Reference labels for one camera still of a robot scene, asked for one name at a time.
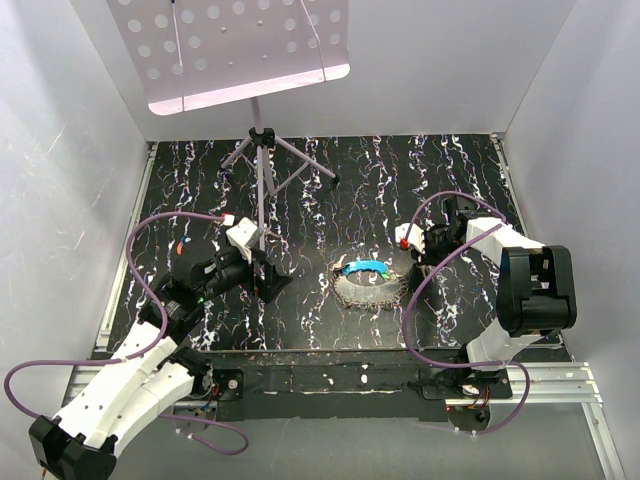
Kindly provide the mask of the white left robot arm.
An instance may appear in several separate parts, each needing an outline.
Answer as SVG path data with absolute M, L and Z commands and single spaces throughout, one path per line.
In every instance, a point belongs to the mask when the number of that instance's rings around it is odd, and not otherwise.
M 206 254 L 179 246 L 171 271 L 114 356 L 53 418 L 38 417 L 29 436 L 38 463 L 57 479 L 106 479 L 118 456 L 174 402 L 216 399 L 232 374 L 216 376 L 204 354 L 184 345 L 206 301 L 241 286 L 265 303 L 291 283 L 257 248 L 224 245 Z

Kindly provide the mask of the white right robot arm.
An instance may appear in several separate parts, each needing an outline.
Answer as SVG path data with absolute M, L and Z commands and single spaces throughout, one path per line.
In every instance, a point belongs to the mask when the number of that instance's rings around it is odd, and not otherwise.
M 416 266 L 428 266 L 431 281 L 463 252 L 474 249 L 499 269 L 495 318 L 451 363 L 430 361 L 433 384 L 475 397 L 522 350 L 544 337 L 570 329 L 577 319 L 572 257 L 560 245 L 545 245 L 518 233 L 505 215 L 469 194 L 444 191 L 446 220 L 427 230 L 418 219 L 395 229 Z

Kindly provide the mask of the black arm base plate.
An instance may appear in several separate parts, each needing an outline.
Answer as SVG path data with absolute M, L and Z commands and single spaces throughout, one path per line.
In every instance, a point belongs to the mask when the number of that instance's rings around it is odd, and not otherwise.
M 506 372 L 441 375 L 403 349 L 218 350 L 213 369 L 217 420 L 413 418 L 445 422 L 446 404 L 507 400 Z

